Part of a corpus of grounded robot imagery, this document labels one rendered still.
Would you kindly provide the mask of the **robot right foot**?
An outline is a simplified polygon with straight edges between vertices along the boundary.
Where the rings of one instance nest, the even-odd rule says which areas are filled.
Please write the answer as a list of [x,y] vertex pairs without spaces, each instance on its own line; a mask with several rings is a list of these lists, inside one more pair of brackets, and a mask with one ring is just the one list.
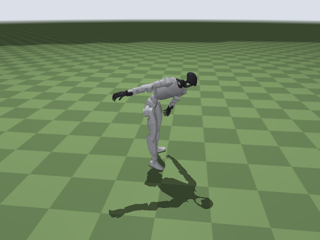
[[149,162],[149,166],[154,167],[155,169],[158,170],[164,170],[165,168],[163,166],[161,166],[159,163],[153,164],[153,160],[151,160]]

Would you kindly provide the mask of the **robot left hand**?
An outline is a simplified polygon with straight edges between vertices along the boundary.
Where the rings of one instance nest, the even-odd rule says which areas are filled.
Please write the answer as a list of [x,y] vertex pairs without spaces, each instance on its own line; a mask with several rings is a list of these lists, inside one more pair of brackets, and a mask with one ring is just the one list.
[[168,106],[167,109],[163,110],[163,111],[165,111],[165,112],[163,112],[164,116],[169,116],[172,109],[173,109],[173,106],[171,106],[171,107]]

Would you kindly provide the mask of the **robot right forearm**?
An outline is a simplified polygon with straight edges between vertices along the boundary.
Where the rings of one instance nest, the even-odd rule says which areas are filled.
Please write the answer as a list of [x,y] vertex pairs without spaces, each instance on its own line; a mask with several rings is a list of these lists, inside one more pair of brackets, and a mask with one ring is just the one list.
[[[127,90],[127,91],[128,91],[129,93],[132,92],[133,95],[136,95],[136,94],[139,94],[139,93],[144,93],[144,92],[146,91],[146,88],[151,88],[151,87],[152,87],[151,84],[143,84],[143,85],[141,85],[141,86],[139,86],[139,87],[135,87],[135,88],[129,89],[129,90]],[[131,95],[131,96],[133,96],[133,95]],[[130,96],[130,97],[131,97],[131,96]]]

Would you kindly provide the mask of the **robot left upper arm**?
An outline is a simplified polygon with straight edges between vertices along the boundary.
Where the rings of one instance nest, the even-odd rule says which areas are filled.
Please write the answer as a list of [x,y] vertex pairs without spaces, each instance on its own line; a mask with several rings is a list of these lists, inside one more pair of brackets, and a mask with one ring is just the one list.
[[179,94],[179,95],[177,95],[177,96],[173,96],[173,100],[174,100],[174,101],[179,101],[179,100],[180,100],[180,97],[181,97],[182,95],[186,94],[186,93],[187,93],[187,88],[184,89],[184,92],[183,92],[183,93],[181,93],[181,94]]

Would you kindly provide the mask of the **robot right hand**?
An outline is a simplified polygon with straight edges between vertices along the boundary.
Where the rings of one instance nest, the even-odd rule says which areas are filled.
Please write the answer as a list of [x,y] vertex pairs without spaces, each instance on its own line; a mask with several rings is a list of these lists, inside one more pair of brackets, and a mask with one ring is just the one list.
[[128,92],[127,90],[126,91],[120,91],[120,92],[117,92],[117,93],[114,93],[113,96],[112,96],[112,100],[116,101],[116,99],[118,97],[119,98],[119,101],[121,100],[122,97],[124,96],[132,96],[133,95],[133,92]]

